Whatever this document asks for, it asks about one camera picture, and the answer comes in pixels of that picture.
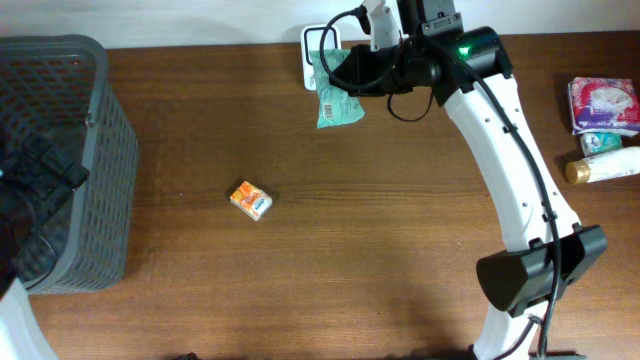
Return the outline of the teal soap pouch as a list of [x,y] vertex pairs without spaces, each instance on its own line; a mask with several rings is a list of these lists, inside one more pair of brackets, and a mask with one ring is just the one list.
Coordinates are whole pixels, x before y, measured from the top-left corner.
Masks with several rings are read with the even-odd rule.
[[350,97],[345,90],[330,84],[330,78],[321,63],[320,51],[311,51],[310,57],[319,99],[317,128],[349,125],[363,118],[365,111],[360,101]]

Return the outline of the orange tissue packet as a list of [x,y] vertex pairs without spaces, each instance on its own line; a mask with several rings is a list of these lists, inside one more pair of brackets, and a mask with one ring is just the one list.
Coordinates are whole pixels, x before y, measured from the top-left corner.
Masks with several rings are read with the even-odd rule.
[[266,192],[248,181],[243,181],[229,199],[254,221],[259,221],[273,205],[272,198]]

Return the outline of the red purple tissue pack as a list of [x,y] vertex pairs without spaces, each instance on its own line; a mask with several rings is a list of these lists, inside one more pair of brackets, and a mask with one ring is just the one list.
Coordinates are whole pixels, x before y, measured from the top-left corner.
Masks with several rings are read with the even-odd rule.
[[567,94],[574,135],[639,133],[639,96],[631,79],[576,77]]

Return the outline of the small green tissue packet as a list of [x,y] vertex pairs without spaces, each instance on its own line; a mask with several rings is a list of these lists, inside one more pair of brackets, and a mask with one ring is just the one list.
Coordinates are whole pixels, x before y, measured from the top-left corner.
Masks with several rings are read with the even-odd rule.
[[580,137],[580,143],[585,157],[623,147],[621,136],[613,133],[585,133]]

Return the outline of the white tube gold cap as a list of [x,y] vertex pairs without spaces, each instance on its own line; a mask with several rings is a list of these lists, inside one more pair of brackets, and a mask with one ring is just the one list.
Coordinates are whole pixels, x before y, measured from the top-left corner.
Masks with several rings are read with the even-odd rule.
[[566,165],[571,184],[586,184],[639,174],[639,147],[600,153]]

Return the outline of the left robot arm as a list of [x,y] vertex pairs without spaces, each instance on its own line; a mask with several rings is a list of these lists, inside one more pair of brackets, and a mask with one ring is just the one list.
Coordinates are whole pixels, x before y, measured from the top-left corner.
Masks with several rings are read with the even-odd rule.
[[55,359],[35,319],[15,258],[20,246],[72,199],[89,171],[51,140],[29,134],[1,158],[1,357]]

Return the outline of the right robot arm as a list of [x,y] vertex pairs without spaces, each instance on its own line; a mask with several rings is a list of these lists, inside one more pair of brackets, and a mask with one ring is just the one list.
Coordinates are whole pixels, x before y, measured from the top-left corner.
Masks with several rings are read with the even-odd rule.
[[490,27],[466,30],[450,1],[366,1],[351,10],[370,38],[328,70],[352,97],[431,91],[466,140],[494,203],[504,248],[476,274],[489,302],[466,359],[546,359],[557,302],[607,247],[554,183],[528,127],[508,53]]

